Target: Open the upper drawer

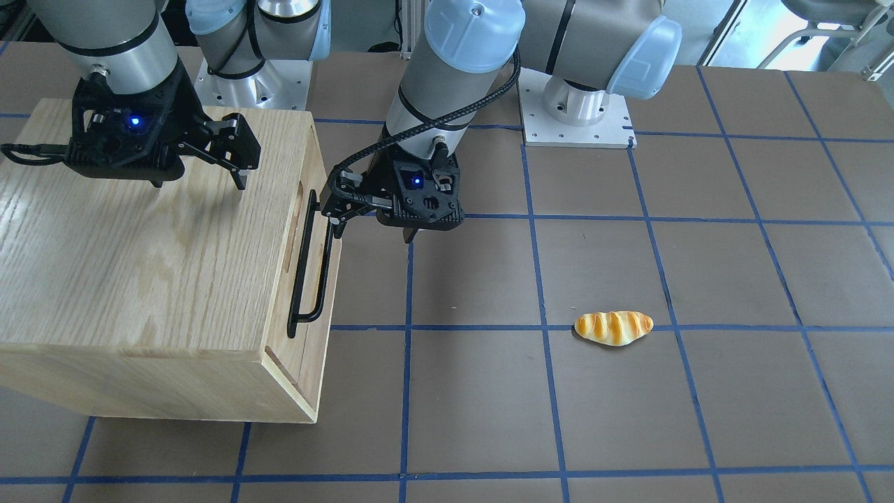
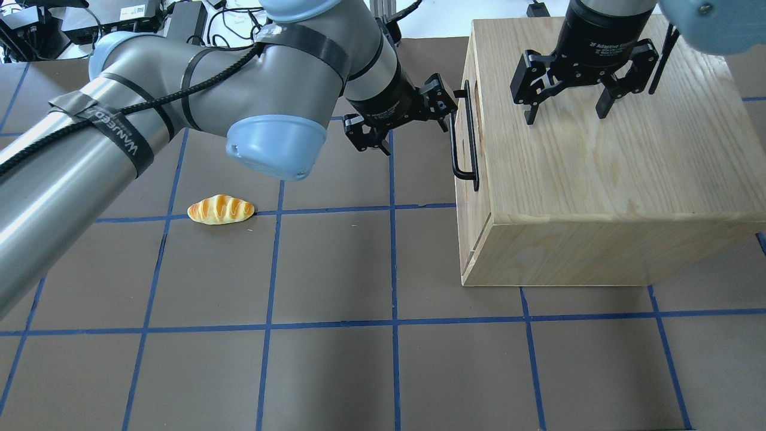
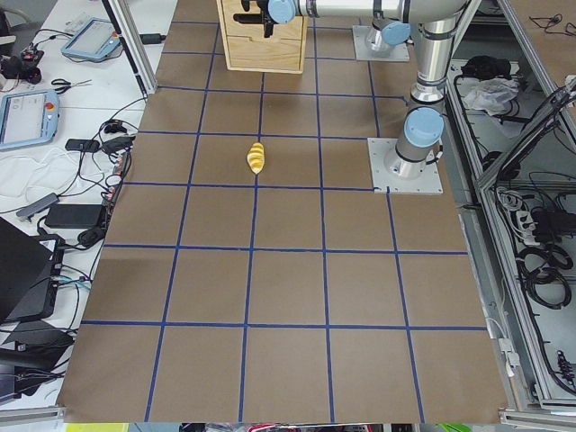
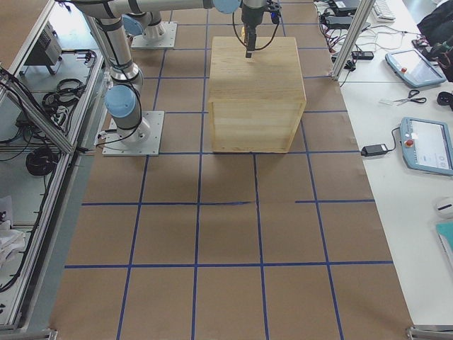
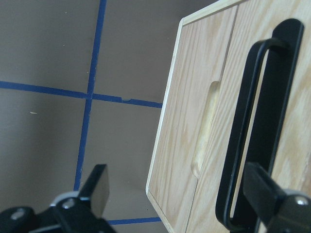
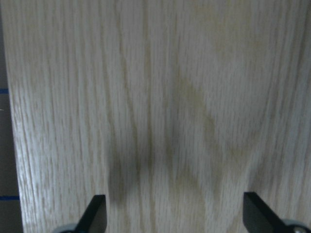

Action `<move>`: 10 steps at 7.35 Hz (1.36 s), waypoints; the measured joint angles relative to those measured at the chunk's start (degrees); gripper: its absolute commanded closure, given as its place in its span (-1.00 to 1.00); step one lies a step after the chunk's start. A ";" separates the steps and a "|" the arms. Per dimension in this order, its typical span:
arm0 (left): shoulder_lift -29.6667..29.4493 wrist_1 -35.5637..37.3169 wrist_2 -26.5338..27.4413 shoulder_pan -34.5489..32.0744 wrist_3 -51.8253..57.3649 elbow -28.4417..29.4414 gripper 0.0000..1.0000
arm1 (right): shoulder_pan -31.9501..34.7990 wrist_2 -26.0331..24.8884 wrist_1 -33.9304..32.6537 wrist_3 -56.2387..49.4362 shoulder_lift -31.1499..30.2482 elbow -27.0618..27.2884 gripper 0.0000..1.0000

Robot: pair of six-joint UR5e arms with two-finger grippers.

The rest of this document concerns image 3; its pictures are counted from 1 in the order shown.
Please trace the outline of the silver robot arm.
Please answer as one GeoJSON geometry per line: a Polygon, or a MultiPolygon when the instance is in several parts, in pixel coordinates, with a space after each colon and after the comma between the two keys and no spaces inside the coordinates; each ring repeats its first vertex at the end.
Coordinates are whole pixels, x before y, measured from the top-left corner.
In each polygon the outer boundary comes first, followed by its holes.
{"type": "Polygon", "coordinates": [[[466,1],[257,1],[257,13],[251,13],[249,1],[243,1],[243,13],[233,20],[241,24],[261,24],[264,36],[272,36],[274,27],[302,17],[390,18],[403,24],[416,24],[419,34],[417,80],[410,96],[420,106],[406,116],[403,130],[393,149],[384,157],[391,174],[417,178],[429,164],[428,154],[439,142],[445,127],[442,114],[432,107],[445,98],[446,75],[454,49],[459,19],[466,1]]]}
{"type": "Polygon", "coordinates": [[[365,42],[369,50],[382,51],[405,42],[411,33],[409,23],[373,18],[365,42]]]}

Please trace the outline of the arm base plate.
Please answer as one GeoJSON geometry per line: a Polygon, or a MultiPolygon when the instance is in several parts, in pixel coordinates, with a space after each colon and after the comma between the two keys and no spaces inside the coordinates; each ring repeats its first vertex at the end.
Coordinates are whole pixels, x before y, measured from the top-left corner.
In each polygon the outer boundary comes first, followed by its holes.
{"type": "Polygon", "coordinates": [[[391,22],[382,29],[355,25],[353,42],[355,59],[360,61],[409,62],[407,40],[411,27],[408,23],[391,22]]]}
{"type": "Polygon", "coordinates": [[[408,162],[396,152],[396,139],[369,138],[368,156],[373,184],[377,194],[439,195],[443,187],[434,150],[420,162],[408,162]]]}

